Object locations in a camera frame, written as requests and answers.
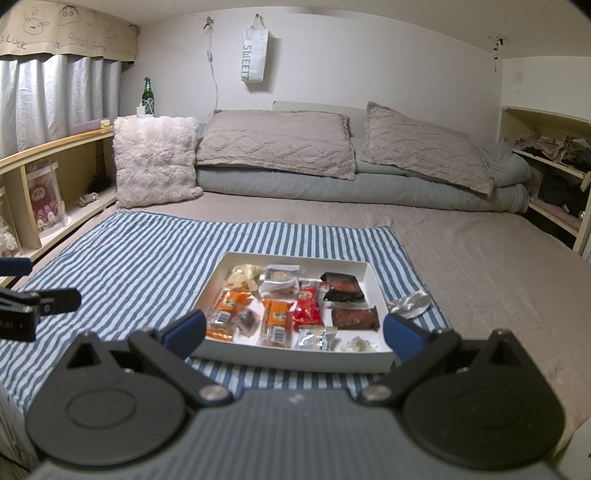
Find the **cartoon drawing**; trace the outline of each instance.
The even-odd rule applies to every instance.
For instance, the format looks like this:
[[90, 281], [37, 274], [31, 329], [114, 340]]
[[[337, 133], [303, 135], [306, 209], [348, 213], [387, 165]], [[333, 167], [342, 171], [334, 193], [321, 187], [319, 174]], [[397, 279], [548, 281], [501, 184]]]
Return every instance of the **cartoon drawing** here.
[[92, 16], [92, 23], [90, 22], [86, 22], [86, 25], [94, 25], [96, 23], [96, 19], [99, 16], [99, 13], [96, 10], [93, 10], [91, 8], [88, 9], [88, 13]]
[[133, 23], [130, 23], [125, 29], [124, 35], [125, 37], [133, 40], [138, 36], [138, 26], [134, 25]]
[[80, 14], [74, 5], [66, 5], [65, 7], [62, 7], [58, 16], [60, 21], [57, 24], [60, 26], [80, 21]]
[[45, 25], [49, 25], [49, 22], [42, 22], [36, 18], [29, 18], [26, 12], [23, 12], [22, 16], [25, 18], [25, 23], [22, 26], [25, 33], [39, 35], [39, 33], [43, 31]]
[[110, 26], [105, 25], [105, 38], [107, 40], [107, 43], [110, 43], [112, 45], [117, 41], [119, 35], [116, 35], [115, 32], [111, 30]]

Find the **blue and white striped cloth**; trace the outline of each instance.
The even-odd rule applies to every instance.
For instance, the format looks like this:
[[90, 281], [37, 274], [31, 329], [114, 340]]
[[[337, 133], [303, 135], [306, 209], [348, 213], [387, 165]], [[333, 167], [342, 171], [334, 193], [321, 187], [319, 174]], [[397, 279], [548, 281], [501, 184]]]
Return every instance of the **blue and white striped cloth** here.
[[[369, 262], [385, 297], [424, 288], [387, 227], [351, 229], [281, 222], [198, 222], [119, 210], [65, 248], [24, 290], [76, 287], [78, 311], [46, 317], [35, 343], [0, 342], [0, 382], [26, 410], [72, 340], [92, 330], [123, 339], [141, 327], [162, 328], [188, 311], [227, 251]], [[438, 305], [417, 319], [427, 330], [447, 327]], [[312, 374], [190, 359], [194, 368], [234, 393], [248, 388], [348, 388], [374, 375]]]

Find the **white paper bag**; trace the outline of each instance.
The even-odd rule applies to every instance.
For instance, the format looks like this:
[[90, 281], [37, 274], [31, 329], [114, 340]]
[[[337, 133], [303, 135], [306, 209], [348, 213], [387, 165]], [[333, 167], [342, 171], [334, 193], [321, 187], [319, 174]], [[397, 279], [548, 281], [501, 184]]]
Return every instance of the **white paper bag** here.
[[245, 83], [262, 82], [265, 74], [269, 31], [266, 28], [257, 28], [259, 22], [261, 27], [264, 27], [257, 15], [251, 27], [245, 28], [242, 32], [241, 77]]

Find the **white box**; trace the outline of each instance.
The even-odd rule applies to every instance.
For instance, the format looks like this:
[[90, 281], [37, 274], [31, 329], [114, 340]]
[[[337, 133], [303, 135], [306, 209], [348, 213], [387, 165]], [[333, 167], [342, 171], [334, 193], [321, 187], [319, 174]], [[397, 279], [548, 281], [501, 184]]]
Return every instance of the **white box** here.
[[[215, 308], [222, 293], [225, 280], [237, 265], [253, 264], [267, 266], [270, 264], [292, 264], [301, 267], [300, 277], [320, 278], [326, 272], [337, 272], [354, 275], [370, 307], [375, 305], [380, 321], [380, 330], [339, 330], [339, 344], [360, 336], [378, 345], [378, 352], [310, 352], [287, 348], [257, 346], [259, 332], [252, 338], [234, 335], [234, 342], [224, 342], [206, 338], [193, 352], [193, 356], [218, 360], [252, 367], [267, 367], [306, 372], [327, 373], [363, 373], [380, 374], [390, 370], [395, 355], [384, 341], [382, 321], [388, 314], [384, 295], [379, 287], [378, 279], [372, 267], [366, 262], [350, 260], [326, 260], [309, 257], [282, 257], [279, 255], [245, 254], [227, 252], [220, 260], [212, 275], [203, 288], [195, 309], [201, 310], [206, 316]], [[249, 305], [259, 315], [263, 312], [260, 301], [253, 300]], [[325, 325], [332, 325], [331, 310], [323, 309]], [[297, 340], [297, 332], [291, 332], [291, 344]]]

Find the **beer bottle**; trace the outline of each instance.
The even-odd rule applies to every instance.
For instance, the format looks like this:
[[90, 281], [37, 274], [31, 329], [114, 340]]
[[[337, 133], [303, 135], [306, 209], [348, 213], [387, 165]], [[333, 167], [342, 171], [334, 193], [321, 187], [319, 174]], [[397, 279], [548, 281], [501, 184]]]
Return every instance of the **beer bottle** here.
[[152, 80], [150, 77], [144, 78], [144, 94], [142, 95], [142, 105], [146, 110], [146, 115], [154, 114], [154, 92], [152, 91]]

